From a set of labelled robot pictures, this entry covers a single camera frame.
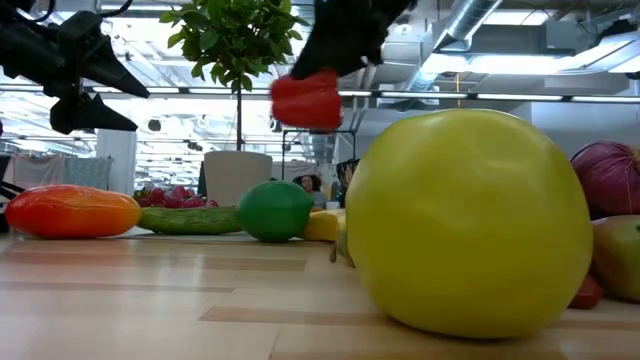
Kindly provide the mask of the pink hanging cloth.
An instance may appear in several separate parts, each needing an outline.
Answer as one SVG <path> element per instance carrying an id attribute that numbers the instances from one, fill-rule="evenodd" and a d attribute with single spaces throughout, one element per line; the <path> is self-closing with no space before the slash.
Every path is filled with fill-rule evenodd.
<path id="1" fill-rule="evenodd" d="M 8 162 L 3 180 L 22 189 L 62 184 L 64 163 L 63 156 L 13 155 Z"/>

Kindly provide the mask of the yellow green apple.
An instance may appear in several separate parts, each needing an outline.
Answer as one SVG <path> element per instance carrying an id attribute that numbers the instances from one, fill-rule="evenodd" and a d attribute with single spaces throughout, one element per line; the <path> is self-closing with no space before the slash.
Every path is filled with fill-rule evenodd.
<path id="1" fill-rule="evenodd" d="M 346 197 L 350 256 L 390 317 L 433 333 L 510 338 L 555 320 L 589 269 L 593 227 L 563 151 L 484 109 L 398 120 Z"/>

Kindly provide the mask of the smooth silver duct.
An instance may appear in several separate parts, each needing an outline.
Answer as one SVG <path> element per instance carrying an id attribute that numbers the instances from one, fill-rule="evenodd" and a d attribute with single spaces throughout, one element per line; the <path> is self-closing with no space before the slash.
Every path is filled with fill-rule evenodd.
<path id="1" fill-rule="evenodd" d="M 430 90 L 436 78 L 447 72 L 446 68 L 438 68 L 437 59 L 433 60 L 432 56 L 446 49 L 459 53 L 468 51 L 473 35 L 502 2 L 503 0 L 455 0 L 450 14 L 428 27 L 420 43 L 419 64 L 403 90 Z"/>

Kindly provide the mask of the grey blue hanging cloth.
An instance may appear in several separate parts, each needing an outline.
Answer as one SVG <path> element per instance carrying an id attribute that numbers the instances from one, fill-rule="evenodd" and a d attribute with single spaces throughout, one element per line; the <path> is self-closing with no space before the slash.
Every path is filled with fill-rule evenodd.
<path id="1" fill-rule="evenodd" d="M 67 157 L 64 160 L 63 183 L 107 190 L 113 163 L 111 157 Z"/>

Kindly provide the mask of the green leafy plant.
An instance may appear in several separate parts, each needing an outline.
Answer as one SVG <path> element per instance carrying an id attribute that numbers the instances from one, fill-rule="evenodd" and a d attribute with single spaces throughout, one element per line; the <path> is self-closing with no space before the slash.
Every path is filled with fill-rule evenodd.
<path id="1" fill-rule="evenodd" d="M 189 0 L 162 13 L 160 21 L 178 29 L 167 46 L 178 45 L 192 64 L 191 76 L 230 90 L 236 97 L 235 149 L 243 149 L 242 95 L 254 77 L 284 65 L 291 43 L 309 23 L 293 13 L 291 0 Z"/>

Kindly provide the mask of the person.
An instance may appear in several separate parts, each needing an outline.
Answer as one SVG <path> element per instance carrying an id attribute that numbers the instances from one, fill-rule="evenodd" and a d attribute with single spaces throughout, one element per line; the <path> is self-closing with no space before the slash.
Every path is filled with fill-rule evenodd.
<path id="1" fill-rule="evenodd" d="M 293 179 L 293 182 L 303 188 L 311 196 L 314 202 L 313 210 L 321 211 L 326 209 L 327 196 L 321 191 L 321 179 L 317 175 L 302 175 Z"/>

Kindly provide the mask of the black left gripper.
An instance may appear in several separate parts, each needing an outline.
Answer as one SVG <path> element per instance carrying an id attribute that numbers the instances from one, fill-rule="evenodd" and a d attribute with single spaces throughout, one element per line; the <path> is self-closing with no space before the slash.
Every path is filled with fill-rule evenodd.
<path id="1" fill-rule="evenodd" d="M 89 79 L 124 93 L 148 98 L 147 88 L 117 59 L 103 16 L 79 11 L 61 24 L 41 25 L 15 9 L 0 9 L 0 70 L 23 77 L 49 96 L 68 97 Z M 135 132 L 138 126 L 108 107 L 100 95 L 61 98 L 50 109 L 51 127 L 62 134 L 83 129 Z"/>

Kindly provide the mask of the yellow banana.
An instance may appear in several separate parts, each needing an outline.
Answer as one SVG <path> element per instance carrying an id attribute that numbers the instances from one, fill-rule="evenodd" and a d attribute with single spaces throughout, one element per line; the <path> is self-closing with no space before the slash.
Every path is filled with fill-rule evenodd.
<path id="1" fill-rule="evenodd" d="M 315 211 L 301 233 L 307 241 L 336 242 L 346 234 L 346 214 L 344 209 Z"/>

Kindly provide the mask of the red bell pepper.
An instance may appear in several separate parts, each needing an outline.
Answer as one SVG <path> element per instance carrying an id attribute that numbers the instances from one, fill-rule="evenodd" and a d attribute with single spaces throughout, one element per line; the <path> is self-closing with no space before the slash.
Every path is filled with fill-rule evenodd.
<path id="1" fill-rule="evenodd" d="M 282 124 L 316 130 L 336 130 L 343 123 L 338 76 L 323 70 L 305 79 L 287 75 L 270 88 L 272 115 Z"/>

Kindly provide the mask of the grey place mat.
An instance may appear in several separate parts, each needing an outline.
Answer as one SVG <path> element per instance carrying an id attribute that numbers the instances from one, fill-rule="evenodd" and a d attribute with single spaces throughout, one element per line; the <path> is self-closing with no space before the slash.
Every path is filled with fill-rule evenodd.
<path id="1" fill-rule="evenodd" d="M 257 242 L 257 239 L 248 235 L 245 232 L 233 232 L 222 235 L 172 235 L 163 233 L 154 233 L 149 230 L 134 227 L 128 232 L 118 235 L 118 238 L 128 239 L 149 239 L 149 240 L 167 240 L 167 241 L 182 241 L 193 243 L 207 243 L 207 242 L 241 242 L 241 243 L 253 243 Z"/>

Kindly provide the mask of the white pillar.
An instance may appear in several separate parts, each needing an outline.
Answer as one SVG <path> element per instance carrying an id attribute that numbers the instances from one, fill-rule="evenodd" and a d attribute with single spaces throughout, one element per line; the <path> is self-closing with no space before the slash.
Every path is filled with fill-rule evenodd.
<path id="1" fill-rule="evenodd" d="M 99 129 L 96 155 L 111 159 L 109 189 L 132 195 L 135 185 L 137 133 Z"/>

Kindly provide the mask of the red grape bunch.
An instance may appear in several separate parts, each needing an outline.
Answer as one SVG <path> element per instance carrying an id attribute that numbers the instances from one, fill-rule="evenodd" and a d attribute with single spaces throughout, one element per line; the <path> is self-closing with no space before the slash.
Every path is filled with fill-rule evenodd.
<path id="1" fill-rule="evenodd" d="M 219 204 L 204 195 L 197 195 L 193 190 L 177 186 L 170 190 L 162 188 L 136 190 L 133 198 L 141 207 L 161 208 L 199 208 L 215 207 Z"/>

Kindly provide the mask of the orange red mango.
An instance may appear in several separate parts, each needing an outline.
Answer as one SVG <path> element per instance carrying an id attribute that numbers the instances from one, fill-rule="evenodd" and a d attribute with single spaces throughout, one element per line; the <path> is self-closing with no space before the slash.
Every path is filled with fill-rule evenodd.
<path id="1" fill-rule="evenodd" d="M 11 228 L 44 239 L 116 236 L 135 227 L 141 215 L 126 194 L 66 184 L 28 189 L 5 210 Z"/>

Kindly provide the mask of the green cucumber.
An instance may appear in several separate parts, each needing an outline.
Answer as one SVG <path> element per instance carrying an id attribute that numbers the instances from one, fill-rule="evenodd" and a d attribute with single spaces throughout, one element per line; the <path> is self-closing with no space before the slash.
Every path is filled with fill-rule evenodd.
<path id="1" fill-rule="evenodd" d="M 148 207 L 142 210 L 137 226 L 165 235 L 222 235 L 242 230 L 234 207 Z"/>

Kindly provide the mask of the green lime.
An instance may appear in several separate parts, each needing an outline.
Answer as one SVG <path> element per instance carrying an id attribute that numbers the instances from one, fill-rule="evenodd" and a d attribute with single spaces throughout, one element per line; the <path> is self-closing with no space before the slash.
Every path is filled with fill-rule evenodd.
<path id="1" fill-rule="evenodd" d="M 261 242 L 288 242 L 306 228 L 314 201 L 299 185 L 268 181 L 247 191 L 236 205 L 241 228 Z"/>

